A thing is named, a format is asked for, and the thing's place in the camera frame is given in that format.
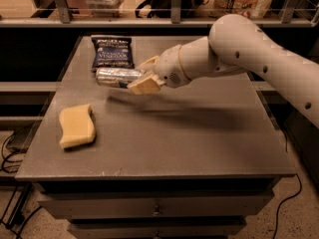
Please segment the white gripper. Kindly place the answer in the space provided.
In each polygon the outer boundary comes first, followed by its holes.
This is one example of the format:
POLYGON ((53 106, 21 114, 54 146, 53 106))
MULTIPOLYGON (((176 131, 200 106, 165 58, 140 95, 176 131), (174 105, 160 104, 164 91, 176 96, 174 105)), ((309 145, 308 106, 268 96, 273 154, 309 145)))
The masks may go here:
POLYGON ((153 56, 137 66, 137 70, 146 72, 137 80, 128 84, 128 89, 135 95, 154 94, 163 85, 179 88, 190 83, 179 61, 181 45, 165 50, 160 56, 153 56))

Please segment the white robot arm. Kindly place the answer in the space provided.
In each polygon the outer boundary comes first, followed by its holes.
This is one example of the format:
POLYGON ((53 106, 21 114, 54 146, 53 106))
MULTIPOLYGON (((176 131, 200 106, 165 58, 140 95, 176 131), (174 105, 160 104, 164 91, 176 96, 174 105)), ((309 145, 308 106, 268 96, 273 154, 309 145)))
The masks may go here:
POLYGON ((217 19, 208 36, 171 47, 138 69, 143 74, 128 84, 135 95, 157 93, 163 86, 179 88, 198 78, 249 71, 319 126, 319 65, 279 46, 240 15, 217 19))

